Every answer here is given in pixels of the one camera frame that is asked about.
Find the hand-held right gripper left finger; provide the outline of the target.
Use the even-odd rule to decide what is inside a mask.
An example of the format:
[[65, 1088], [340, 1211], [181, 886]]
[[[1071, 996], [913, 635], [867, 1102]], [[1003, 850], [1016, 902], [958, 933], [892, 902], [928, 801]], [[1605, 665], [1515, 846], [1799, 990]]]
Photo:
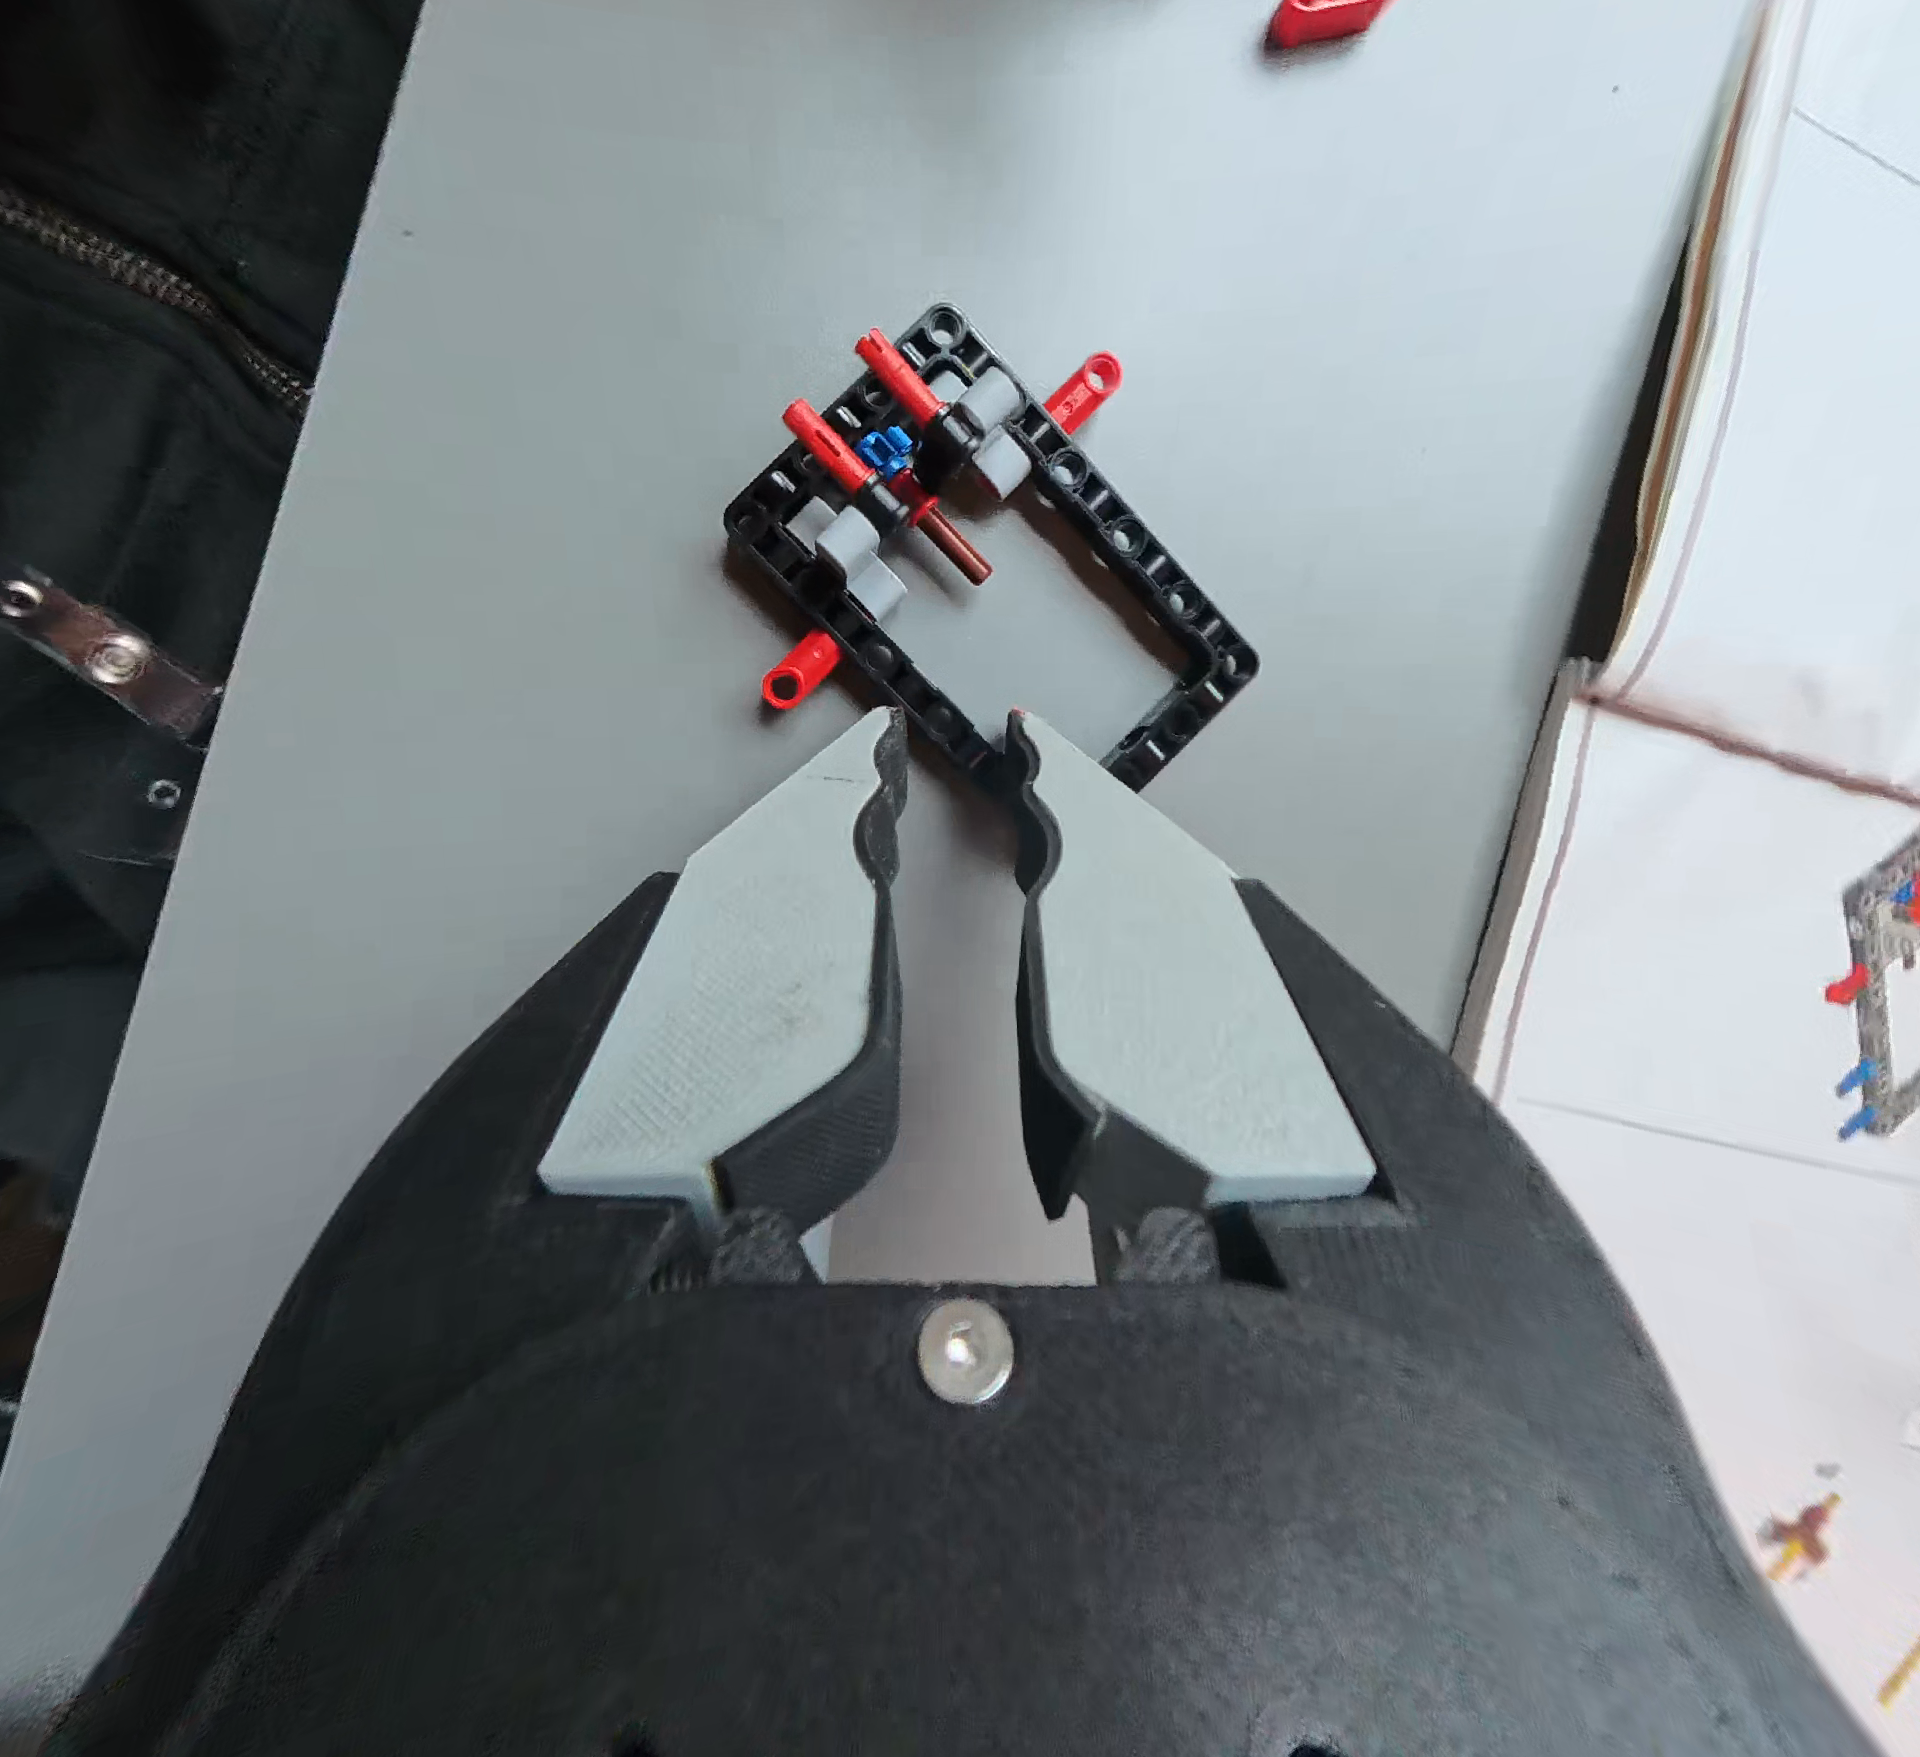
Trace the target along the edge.
[[830, 1215], [900, 1132], [909, 735], [873, 710], [680, 871], [539, 1161], [554, 1195]]

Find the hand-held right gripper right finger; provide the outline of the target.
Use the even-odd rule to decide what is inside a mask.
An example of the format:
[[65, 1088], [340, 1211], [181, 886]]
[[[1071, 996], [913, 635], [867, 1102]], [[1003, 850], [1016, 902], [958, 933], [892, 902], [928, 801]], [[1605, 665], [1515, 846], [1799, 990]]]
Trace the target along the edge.
[[1339, 1200], [1377, 1178], [1238, 874], [1055, 724], [1005, 727], [1019, 1132], [1045, 1218]]

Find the black lego frame assembly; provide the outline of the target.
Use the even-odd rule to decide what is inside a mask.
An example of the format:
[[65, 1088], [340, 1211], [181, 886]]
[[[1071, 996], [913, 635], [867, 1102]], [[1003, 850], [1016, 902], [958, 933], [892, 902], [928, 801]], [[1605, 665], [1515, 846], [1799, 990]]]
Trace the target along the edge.
[[[1039, 397], [953, 303], [925, 305], [897, 335], [867, 330], [854, 351], [859, 376], [827, 404], [791, 400], [784, 443], [725, 503], [730, 556], [801, 622], [801, 635], [761, 677], [761, 704], [793, 710], [846, 677], [897, 707], [952, 770], [1008, 791], [1005, 744], [970, 721], [889, 625], [905, 592], [900, 543], [940, 549], [969, 583], [992, 578], [995, 566], [946, 509], [952, 487], [978, 487], [995, 502], [1039, 503], [1178, 646], [1171, 687], [1098, 754], [1117, 783], [1145, 787], [1254, 682], [1260, 662], [1078, 440], [1121, 388], [1117, 358], [1091, 351]], [[936, 497], [917, 523], [892, 492], [900, 470]]]

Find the lego instruction booklet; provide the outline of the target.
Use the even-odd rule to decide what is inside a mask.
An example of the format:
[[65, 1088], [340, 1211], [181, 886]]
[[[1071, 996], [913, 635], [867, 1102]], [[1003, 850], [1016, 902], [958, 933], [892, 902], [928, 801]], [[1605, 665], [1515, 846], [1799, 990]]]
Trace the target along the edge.
[[1870, 1754], [1918, 1751], [1918, 0], [1763, 0], [1456, 1058]]

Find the person's black jacket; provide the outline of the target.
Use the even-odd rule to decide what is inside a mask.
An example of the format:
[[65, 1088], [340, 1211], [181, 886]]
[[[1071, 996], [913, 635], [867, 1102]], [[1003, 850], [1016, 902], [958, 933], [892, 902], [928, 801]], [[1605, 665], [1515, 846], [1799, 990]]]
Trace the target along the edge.
[[425, 0], [2, 0], [2, 1433]]

